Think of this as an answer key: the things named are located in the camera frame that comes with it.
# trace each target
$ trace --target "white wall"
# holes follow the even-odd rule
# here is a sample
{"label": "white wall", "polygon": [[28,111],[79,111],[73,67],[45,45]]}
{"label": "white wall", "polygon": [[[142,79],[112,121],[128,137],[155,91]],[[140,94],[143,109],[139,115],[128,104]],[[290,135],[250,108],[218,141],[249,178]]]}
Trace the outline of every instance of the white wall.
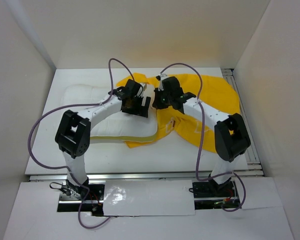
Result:
{"label": "white wall", "polygon": [[27,137],[53,72],[0,0],[0,239],[28,162]]}
{"label": "white wall", "polygon": [[234,73],[259,158],[300,240],[300,0],[271,0]]}
{"label": "white wall", "polygon": [[57,68],[234,68],[269,0],[20,0]]}

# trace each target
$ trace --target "purple cable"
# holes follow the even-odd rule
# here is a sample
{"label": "purple cable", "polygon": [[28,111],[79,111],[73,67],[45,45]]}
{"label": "purple cable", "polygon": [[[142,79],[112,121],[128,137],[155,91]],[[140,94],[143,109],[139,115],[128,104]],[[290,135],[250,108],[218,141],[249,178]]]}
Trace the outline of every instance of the purple cable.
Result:
{"label": "purple cable", "polygon": [[[201,125],[200,145],[199,145],[199,150],[198,150],[198,155],[197,155],[197,158],[196,158],[196,165],[195,165],[195,178],[199,182],[206,182],[206,181],[215,179],[215,178],[223,176],[223,175],[232,174],[231,171],[227,171],[227,172],[220,173],[220,174],[217,174],[217,175],[214,175],[214,176],[211,176],[211,177],[206,177],[204,179],[200,179],[199,178],[200,157],[201,157],[202,146],[204,145],[204,137],[205,137],[205,110],[204,110],[204,107],[202,106],[201,101],[199,99],[201,91],[202,91],[202,88],[203,88],[203,81],[202,81],[201,75],[199,74],[199,72],[195,68],[193,68],[192,66],[190,66],[190,65],[188,65],[186,63],[182,63],[182,62],[177,62],[177,63],[170,64],[169,66],[165,67],[160,73],[162,74],[165,70],[167,70],[168,68],[170,68],[172,66],[175,66],[175,65],[183,65],[183,66],[186,66],[186,67],[192,69],[198,75],[198,77],[200,79],[200,89],[199,89],[199,92],[198,92],[196,98],[198,99],[198,104],[199,104],[199,106],[201,108],[201,113],[202,113],[202,121],[201,122],[202,122],[202,125]],[[238,174],[236,174],[235,172],[233,172],[233,174],[238,178],[238,180],[240,181],[240,183],[242,185],[242,188],[243,188],[243,198],[242,198],[242,201],[239,204],[239,206],[236,207],[236,208],[234,208],[234,209],[227,210],[227,209],[223,208],[223,206],[221,206],[221,208],[224,211],[226,211],[226,212],[235,212],[235,211],[237,211],[238,209],[240,209],[242,207],[242,205],[246,201],[247,191],[246,191],[246,187],[244,185],[244,182],[241,180],[241,178],[238,176]]]}
{"label": "purple cable", "polygon": [[[112,95],[113,95],[113,92],[114,92],[114,80],[113,80],[113,76],[112,76],[112,71],[111,71],[111,61],[116,61],[118,63],[120,63],[122,66],[124,66],[127,71],[129,72],[129,74],[131,75],[132,77],[132,80],[135,81],[135,78],[133,76],[133,74],[131,73],[131,71],[129,70],[129,68],[123,63],[121,62],[120,60],[116,59],[116,58],[110,58],[109,59],[109,62],[108,62],[108,68],[109,68],[109,74],[110,74],[110,82],[111,82],[111,92],[110,92],[110,95],[109,97],[102,102],[102,104],[105,104],[107,103]],[[101,104],[100,103],[88,103],[88,104],[70,104],[70,105],[65,105],[65,106],[60,106],[60,107],[57,107],[55,109],[52,109],[50,111],[48,111],[47,113],[45,113],[44,115],[42,115],[35,123],[34,125],[32,126],[31,130],[30,130],[30,133],[29,133],[29,136],[28,136],[28,140],[27,140],[27,147],[28,147],[28,152],[30,154],[30,157],[33,159],[33,161],[38,164],[40,167],[43,167],[45,169],[50,169],[50,170],[58,170],[58,169],[67,169],[70,176],[72,177],[72,179],[76,182],[76,184],[78,184],[80,187],[82,188],[85,188],[87,189],[87,193],[86,195],[84,196],[84,198],[82,199],[81,203],[80,203],[80,206],[79,206],[79,210],[78,210],[78,221],[80,223],[80,225],[82,227],[84,227],[85,229],[95,229],[95,228],[98,228],[100,226],[102,226],[103,224],[105,224],[107,221],[110,220],[111,216],[107,217],[103,222],[99,223],[98,225],[95,225],[95,226],[86,226],[83,224],[83,222],[81,221],[81,208],[82,208],[82,205],[83,205],[83,202],[86,200],[87,196],[89,195],[89,192],[90,192],[90,188],[87,187],[87,186],[84,186],[82,185],[81,183],[78,182],[78,180],[75,178],[75,176],[71,173],[71,170],[68,166],[47,166],[41,162],[39,162],[34,153],[32,152],[32,149],[31,149],[31,140],[32,140],[32,136],[34,134],[34,131],[35,129],[37,128],[37,126],[39,125],[39,123],[48,115],[56,112],[56,111],[59,111],[59,110],[62,110],[62,109],[67,109],[67,108],[73,108],[73,107],[90,107],[90,106],[100,106]]]}

